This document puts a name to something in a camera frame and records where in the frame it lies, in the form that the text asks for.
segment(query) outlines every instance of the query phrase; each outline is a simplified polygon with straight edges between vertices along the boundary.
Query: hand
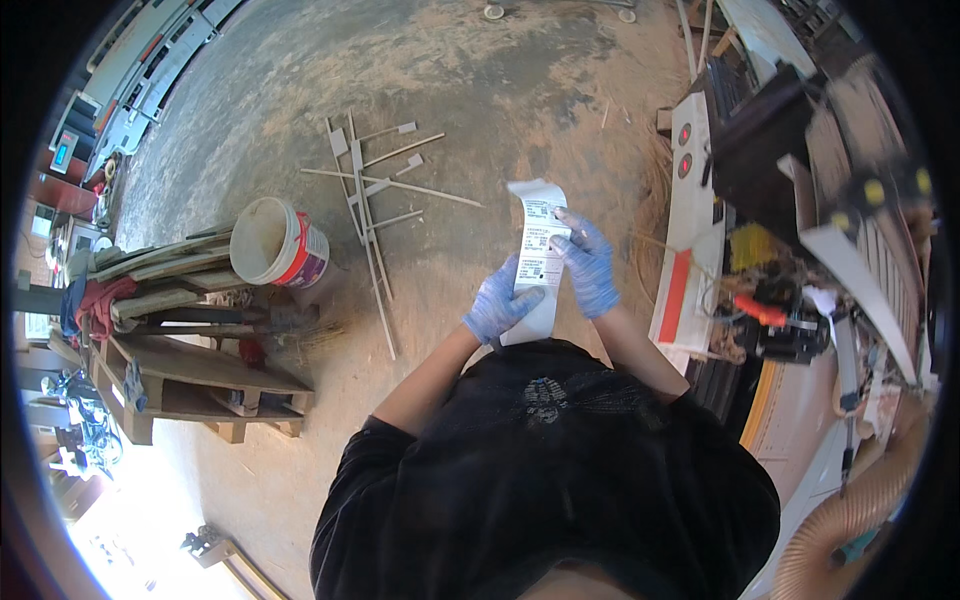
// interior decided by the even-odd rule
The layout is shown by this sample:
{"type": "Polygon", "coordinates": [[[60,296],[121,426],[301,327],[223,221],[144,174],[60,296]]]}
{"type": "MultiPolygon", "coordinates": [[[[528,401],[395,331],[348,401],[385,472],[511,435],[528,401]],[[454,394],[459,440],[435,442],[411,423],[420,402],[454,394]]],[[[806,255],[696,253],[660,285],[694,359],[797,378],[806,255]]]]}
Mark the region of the hand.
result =
{"type": "Polygon", "coordinates": [[[512,254],[496,273],[484,279],[473,308],[462,319],[481,344],[489,344],[490,340],[519,323],[543,300],[544,293],[539,287],[532,287],[514,298],[514,279],[519,263],[519,256],[512,254]]]}
{"type": "Polygon", "coordinates": [[[620,293],[613,285],[613,246],[583,215],[560,207],[554,214],[573,231],[569,240],[551,236],[550,246],[570,270],[580,312],[596,319],[620,302],[620,293]]]}

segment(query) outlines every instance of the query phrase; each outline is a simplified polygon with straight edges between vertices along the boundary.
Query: white bucket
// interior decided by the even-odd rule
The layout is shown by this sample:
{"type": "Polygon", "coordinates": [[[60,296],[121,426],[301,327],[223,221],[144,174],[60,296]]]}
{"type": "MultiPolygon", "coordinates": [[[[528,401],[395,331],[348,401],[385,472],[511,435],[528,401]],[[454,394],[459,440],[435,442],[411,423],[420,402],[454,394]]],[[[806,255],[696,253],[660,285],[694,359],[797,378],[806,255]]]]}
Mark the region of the white bucket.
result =
{"type": "Polygon", "coordinates": [[[330,246],[305,212],[278,198],[247,206],[230,235],[230,265],[254,285],[303,288],[316,283],[330,262],[330,246]]]}

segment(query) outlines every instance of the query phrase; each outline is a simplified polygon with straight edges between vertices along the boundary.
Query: paper label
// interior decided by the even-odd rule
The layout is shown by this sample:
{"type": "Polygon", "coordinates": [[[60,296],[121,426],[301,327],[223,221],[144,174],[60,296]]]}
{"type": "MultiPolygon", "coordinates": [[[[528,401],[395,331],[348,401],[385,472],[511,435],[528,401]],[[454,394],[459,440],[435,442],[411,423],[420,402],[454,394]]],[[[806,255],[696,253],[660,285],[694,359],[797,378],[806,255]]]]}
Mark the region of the paper label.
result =
{"type": "Polygon", "coordinates": [[[545,297],[522,321],[500,336],[503,346],[542,340],[553,333],[564,262],[550,248],[549,240],[551,235],[570,237],[570,228],[553,214],[557,206],[566,207],[566,196],[559,186],[544,180],[509,181],[507,189],[520,198],[524,214],[514,296],[538,286],[545,297]]]}

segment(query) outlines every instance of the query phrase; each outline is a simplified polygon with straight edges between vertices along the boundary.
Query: concrete floor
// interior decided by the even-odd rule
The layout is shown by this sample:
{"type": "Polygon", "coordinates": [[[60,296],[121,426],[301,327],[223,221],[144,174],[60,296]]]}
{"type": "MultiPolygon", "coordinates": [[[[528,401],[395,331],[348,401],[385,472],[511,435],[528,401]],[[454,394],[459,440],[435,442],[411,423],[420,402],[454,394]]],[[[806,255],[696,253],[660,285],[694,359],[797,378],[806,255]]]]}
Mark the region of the concrete floor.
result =
{"type": "MultiPolygon", "coordinates": [[[[180,240],[277,196],[310,214],[348,271],[324,309],[346,324],[345,334],[322,351],[274,355],[317,391],[299,439],[254,425],[245,444],[227,445],[195,423],[155,424],[156,451],[204,518],[293,598],[311,597],[307,553],[347,438],[458,323],[483,278],[518,250],[520,203],[507,180],[556,182],[612,240],[624,301],[650,318],[661,253],[637,248],[634,233],[665,234],[665,199],[649,177],[658,143],[651,122],[685,90],[676,7],[645,0],[628,25],[609,7],[575,2],[518,3],[497,22],[482,18],[482,6],[251,0],[192,61],[162,126],[130,164],[117,228],[123,248],[180,240]],[[345,127],[348,108],[358,135],[412,120],[420,128],[372,142],[367,156],[445,132],[419,149],[426,164],[400,180],[485,205],[395,189],[372,200],[374,220],[425,210],[422,222],[379,234],[396,295],[388,307],[395,362],[340,184],[299,173],[333,166],[324,118],[345,127]]],[[[405,158],[370,173],[392,175],[405,158]]],[[[605,356],[566,279],[555,335],[605,356]]]]}

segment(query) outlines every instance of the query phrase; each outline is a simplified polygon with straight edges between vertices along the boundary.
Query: wire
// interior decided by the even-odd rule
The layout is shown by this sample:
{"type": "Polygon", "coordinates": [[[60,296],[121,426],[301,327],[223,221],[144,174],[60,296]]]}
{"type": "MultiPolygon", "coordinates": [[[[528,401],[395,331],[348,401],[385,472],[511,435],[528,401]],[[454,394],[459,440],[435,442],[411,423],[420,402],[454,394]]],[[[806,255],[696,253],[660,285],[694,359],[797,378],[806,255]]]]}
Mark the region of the wire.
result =
{"type": "Polygon", "coordinates": [[[720,324],[727,324],[727,325],[729,325],[729,324],[732,324],[732,323],[735,322],[735,321],[739,321],[741,318],[743,318],[743,317],[747,314],[747,311],[745,311],[745,310],[739,310],[739,311],[733,313],[733,314],[730,315],[730,316],[718,317],[718,316],[716,316],[716,315],[713,314],[713,311],[716,310],[716,306],[713,307],[713,310],[707,310],[707,294],[709,294],[709,293],[710,293],[710,290],[713,289],[713,284],[714,284],[714,283],[716,283],[716,280],[710,282],[710,284],[709,284],[709,285],[707,286],[707,288],[704,290],[703,295],[700,297],[700,309],[704,311],[704,314],[707,315],[708,319],[710,319],[710,320],[712,320],[712,321],[716,321],[716,322],[718,322],[718,323],[720,323],[720,324]]]}
{"type": "MultiPolygon", "coordinates": [[[[685,252],[685,251],[683,251],[683,252],[682,252],[682,251],[679,251],[679,250],[677,250],[676,248],[674,248],[673,246],[669,246],[669,245],[667,245],[667,244],[664,244],[664,243],[661,242],[659,239],[657,239],[657,238],[655,238],[655,237],[652,237],[652,236],[650,236],[650,235],[647,235],[646,233],[640,233],[640,232],[638,231],[638,232],[636,233],[636,237],[639,238],[639,239],[641,239],[641,240],[643,240],[644,242],[647,242],[648,244],[653,244],[654,246],[660,246],[661,248],[663,248],[663,249],[665,249],[665,250],[669,250],[669,251],[671,251],[671,252],[674,253],[674,254],[682,254],[683,252],[685,252]]],[[[690,264],[693,265],[693,266],[697,269],[697,271],[699,271],[700,273],[704,274],[704,276],[705,276],[707,279],[709,279],[710,281],[718,282],[721,286],[726,285],[723,281],[721,281],[721,280],[717,279],[716,277],[714,277],[713,275],[711,275],[711,274],[707,271],[707,269],[704,269],[704,268],[700,265],[700,263],[698,263],[696,260],[693,259],[693,256],[690,256],[687,260],[690,261],[690,264]]]]}
{"type": "Polygon", "coordinates": [[[27,242],[27,253],[33,258],[46,258],[46,252],[44,251],[41,251],[40,256],[37,256],[36,254],[34,254],[34,247],[30,243],[30,238],[27,237],[27,234],[23,232],[23,229],[20,229],[19,231],[20,231],[20,235],[23,236],[23,240],[27,242]]]}

